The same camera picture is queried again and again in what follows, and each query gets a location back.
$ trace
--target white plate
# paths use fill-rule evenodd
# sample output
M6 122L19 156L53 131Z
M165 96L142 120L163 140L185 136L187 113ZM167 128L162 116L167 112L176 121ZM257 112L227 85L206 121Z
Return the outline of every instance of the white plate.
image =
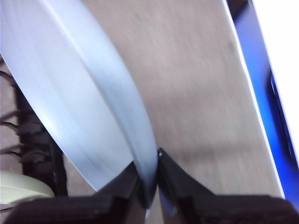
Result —
M155 190L157 149L142 99L79 0L2 0L1 55L35 113L99 190L131 161Z

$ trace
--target black plastic part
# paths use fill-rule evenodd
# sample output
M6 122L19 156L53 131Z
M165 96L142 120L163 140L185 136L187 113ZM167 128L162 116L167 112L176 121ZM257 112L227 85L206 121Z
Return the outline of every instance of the black plastic part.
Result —
M15 86L16 113L23 174L46 183L56 196L66 196L63 153L44 128L18 86Z
M270 196L218 196L159 149L158 185L165 224L299 223L292 204Z
M5 224L142 224L142 183L131 163L93 196L36 199L17 205Z
M230 14L235 20L242 10L248 5L248 0L227 0Z

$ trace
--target beige surface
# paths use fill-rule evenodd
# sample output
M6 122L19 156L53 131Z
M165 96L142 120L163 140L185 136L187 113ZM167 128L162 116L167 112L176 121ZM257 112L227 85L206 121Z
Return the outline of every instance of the beige surface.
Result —
M84 2L130 70L159 147L215 193L279 195L220 0ZM67 172L72 195L92 192L69 162ZM157 201L147 223L162 223Z

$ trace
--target white surface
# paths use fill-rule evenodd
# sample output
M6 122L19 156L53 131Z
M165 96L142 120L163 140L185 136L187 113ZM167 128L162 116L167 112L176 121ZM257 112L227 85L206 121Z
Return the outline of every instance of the white surface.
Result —
M299 1L254 0L253 3L299 162Z
M53 139L102 188L134 158L149 193L150 121L114 46L79 0L2 0L1 55Z

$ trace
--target blue edge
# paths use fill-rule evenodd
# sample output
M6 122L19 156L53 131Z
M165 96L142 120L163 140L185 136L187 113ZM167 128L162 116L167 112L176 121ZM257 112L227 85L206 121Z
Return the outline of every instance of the blue edge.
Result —
M280 121L270 64L254 7L248 4L234 23L285 198L299 211L299 170Z

